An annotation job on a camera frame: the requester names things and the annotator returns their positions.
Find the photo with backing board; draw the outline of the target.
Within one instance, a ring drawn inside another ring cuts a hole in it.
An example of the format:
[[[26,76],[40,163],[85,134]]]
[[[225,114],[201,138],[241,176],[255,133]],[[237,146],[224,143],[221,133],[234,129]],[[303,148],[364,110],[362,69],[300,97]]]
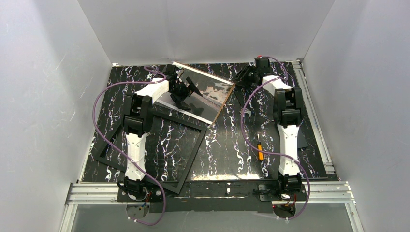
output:
[[[188,110],[178,108],[169,92],[158,98],[155,104],[179,111],[209,125],[214,124],[233,91],[234,83],[189,65],[175,61],[172,64],[182,71],[179,79],[188,85],[187,78],[190,78],[200,94],[192,93],[184,99],[183,104]]]

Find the black picture frame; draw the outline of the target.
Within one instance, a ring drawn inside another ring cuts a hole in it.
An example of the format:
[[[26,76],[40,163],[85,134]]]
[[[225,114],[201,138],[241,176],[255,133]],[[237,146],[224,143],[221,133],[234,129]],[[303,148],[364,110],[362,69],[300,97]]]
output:
[[[146,172],[159,182],[181,190],[192,183],[195,162],[204,152],[205,137],[210,131],[196,119],[164,111],[153,117],[153,128],[145,143]],[[127,159],[95,134],[82,180],[87,182],[123,181]]]

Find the orange handled screwdriver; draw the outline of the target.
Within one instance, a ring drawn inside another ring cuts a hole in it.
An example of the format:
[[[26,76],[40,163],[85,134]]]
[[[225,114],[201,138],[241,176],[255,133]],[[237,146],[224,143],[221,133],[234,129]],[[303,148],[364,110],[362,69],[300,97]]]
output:
[[[258,151],[258,159],[259,159],[259,161],[263,161],[264,160],[264,153],[262,152],[263,147],[262,147],[262,144],[261,144],[261,141],[260,141],[260,135],[259,134],[257,134],[257,148],[258,148],[258,150],[260,150],[260,151]]]

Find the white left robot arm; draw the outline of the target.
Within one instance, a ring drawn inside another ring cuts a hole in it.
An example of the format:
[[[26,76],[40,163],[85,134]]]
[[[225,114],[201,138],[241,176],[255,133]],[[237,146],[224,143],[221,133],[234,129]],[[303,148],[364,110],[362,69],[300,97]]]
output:
[[[124,100],[122,125],[126,134],[127,156],[131,159],[127,161],[123,184],[118,186],[136,198],[148,194],[143,180],[146,177],[146,138],[153,124],[153,103],[163,94],[169,93],[179,109],[188,111],[190,108],[184,100],[192,93],[202,96],[190,77],[187,77],[186,82],[181,79],[183,68],[166,65],[162,73],[164,77],[153,78],[152,84],[127,94]]]

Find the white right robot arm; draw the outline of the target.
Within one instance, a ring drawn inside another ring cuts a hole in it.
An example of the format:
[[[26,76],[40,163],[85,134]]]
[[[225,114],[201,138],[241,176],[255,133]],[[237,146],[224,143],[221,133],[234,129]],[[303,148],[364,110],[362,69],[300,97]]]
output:
[[[233,82],[249,87],[253,84],[268,91],[274,98],[273,118],[280,139],[280,164],[278,179],[272,187],[261,190],[261,194],[272,194],[282,199],[290,199],[299,192],[302,181],[298,159],[298,134],[303,119],[302,90],[287,84],[289,74],[280,77],[273,73],[271,57],[258,56],[253,65],[246,65],[239,71]]]

